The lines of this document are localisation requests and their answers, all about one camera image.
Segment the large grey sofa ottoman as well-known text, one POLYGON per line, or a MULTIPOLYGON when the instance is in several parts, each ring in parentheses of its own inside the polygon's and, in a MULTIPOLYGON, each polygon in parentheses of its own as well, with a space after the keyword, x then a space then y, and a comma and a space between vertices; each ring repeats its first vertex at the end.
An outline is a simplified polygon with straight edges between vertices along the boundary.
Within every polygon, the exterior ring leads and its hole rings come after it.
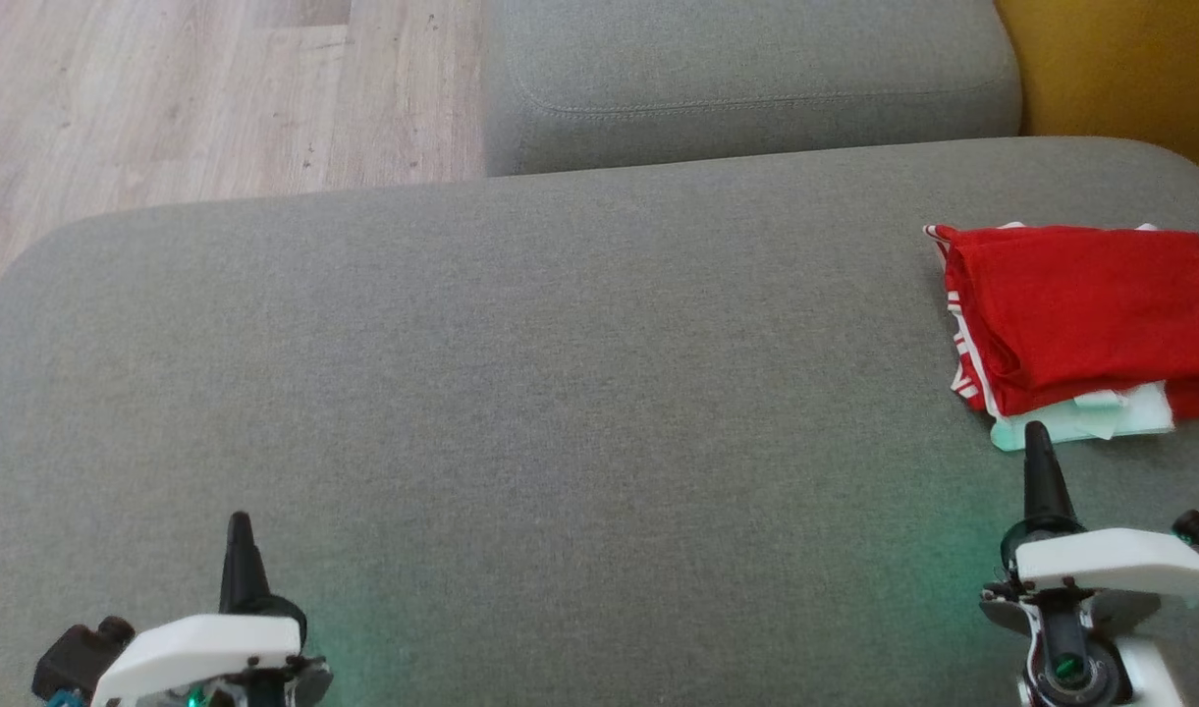
POLYGON ((325 707, 1016 707, 1022 457, 926 224, 1199 232, 1199 167, 1010 138, 187 204, 0 282, 0 707, 218 604, 248 510, 325 707))

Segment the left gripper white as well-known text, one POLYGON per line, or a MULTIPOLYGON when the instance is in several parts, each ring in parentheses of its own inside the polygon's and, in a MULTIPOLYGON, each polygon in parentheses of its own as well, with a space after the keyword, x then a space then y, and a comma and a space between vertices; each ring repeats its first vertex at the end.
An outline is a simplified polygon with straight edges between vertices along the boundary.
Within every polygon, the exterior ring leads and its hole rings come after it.
POLYGON ((271 594, 251 516, 228 519, 219 614, 141 632, 102 672, 90 707, 320 707, 329 659, 306 655, 306 618, 271 594))

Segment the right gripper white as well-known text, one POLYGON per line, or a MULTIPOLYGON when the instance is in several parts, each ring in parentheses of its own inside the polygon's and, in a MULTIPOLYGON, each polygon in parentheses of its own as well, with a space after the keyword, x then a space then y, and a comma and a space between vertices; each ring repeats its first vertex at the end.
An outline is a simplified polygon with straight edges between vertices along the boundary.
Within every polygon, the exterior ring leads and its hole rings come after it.
POLYGON ((1171 531, 1079 532, 1080 522, 1044 422, 1028 422, 1024 440, 1023 520, 1031 533, 1017 526, 1002 540, 1004 573, 1017 591, 1035 594, 1076 587, 1199 599, 1199 546, 1187 545, 1171 531))

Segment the long grey sofa seat cushion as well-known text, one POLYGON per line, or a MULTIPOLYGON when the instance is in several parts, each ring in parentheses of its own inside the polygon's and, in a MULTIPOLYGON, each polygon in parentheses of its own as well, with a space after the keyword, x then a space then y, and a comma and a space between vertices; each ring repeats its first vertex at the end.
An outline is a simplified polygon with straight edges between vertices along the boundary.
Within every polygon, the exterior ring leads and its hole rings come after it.
POLYGON ((1016 135, 994 0, 486 0, 486 174, 1016 135))

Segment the red basketball jersey white trim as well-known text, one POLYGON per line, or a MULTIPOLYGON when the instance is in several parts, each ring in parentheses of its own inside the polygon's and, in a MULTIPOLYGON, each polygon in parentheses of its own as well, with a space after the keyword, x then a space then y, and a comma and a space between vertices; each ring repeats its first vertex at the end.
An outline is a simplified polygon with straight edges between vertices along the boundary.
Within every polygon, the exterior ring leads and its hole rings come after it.
POLYGON ((1199 232, 924 228, 953 318, 951 389, 998 449, 1044 422, 1054 443, 1199 419, 1199 232))

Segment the wide yellow sofa back cushion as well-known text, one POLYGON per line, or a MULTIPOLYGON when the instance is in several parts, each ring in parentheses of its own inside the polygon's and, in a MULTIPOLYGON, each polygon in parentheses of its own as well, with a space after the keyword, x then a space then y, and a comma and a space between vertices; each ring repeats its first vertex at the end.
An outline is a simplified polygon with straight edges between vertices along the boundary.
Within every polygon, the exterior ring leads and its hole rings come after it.
POLYGON ((994 0, 1023 135, 1105 135, 1199 167, 1199 0, 994 0))

